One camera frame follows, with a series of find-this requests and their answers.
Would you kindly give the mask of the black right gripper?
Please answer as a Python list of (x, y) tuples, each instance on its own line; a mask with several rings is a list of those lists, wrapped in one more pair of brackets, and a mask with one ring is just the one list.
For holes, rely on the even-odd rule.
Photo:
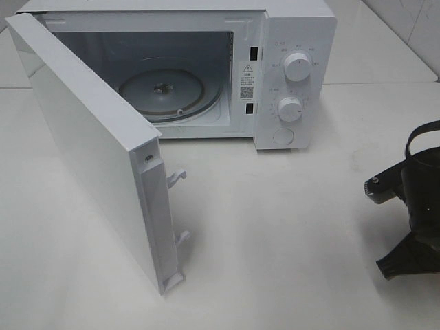
[(439, 202), (406, 204), (410, 233), (376, 261), (385, 279), (439, 273), (439, 249), (422, 241), (439, 240)]

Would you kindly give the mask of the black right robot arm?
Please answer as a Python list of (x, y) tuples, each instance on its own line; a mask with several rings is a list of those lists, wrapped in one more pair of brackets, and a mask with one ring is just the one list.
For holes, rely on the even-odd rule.
[(388, 280), (439, 272), (439, 149), (408, 157), (400, 177), (410, 232), (376, 261)]

